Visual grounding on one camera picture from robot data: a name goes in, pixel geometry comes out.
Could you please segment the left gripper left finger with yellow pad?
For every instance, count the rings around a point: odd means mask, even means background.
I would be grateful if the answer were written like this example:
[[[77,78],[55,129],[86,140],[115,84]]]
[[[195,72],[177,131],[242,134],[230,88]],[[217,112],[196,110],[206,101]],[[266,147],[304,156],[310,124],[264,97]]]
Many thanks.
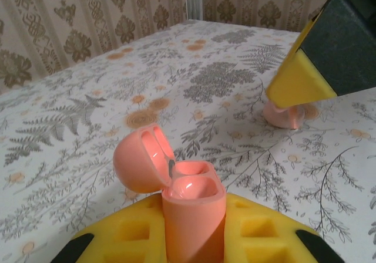
[[[167,263],[161,194],[79,231],[58,253],[58,263]]]

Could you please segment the pink wireless earbud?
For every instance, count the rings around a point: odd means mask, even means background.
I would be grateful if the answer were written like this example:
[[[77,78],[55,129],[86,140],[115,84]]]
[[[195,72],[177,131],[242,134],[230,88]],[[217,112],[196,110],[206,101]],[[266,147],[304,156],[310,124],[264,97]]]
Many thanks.
[[[267,102],[263,109],[263,116],[272,126],[295,130],[302,125],[305,111],[302,106],[279,109],[272,102]]]

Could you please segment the floral patterned table cover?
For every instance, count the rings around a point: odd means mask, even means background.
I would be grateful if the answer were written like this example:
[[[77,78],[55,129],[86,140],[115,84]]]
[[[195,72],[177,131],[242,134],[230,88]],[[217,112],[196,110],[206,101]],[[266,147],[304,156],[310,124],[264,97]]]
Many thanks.
[[[77,231],[142,198],[113,151],[156,122],[179,160],[376,263],[376,89],[262,115],[295,32],[189,21],[0,96],[0,263],[49,263]]]

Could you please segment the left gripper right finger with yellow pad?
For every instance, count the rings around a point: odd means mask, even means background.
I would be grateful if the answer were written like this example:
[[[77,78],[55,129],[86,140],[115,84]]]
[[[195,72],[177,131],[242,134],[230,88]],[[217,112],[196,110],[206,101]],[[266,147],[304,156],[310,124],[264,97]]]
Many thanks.
[[[345,263],[310,227],[228,193],[224,263]]]

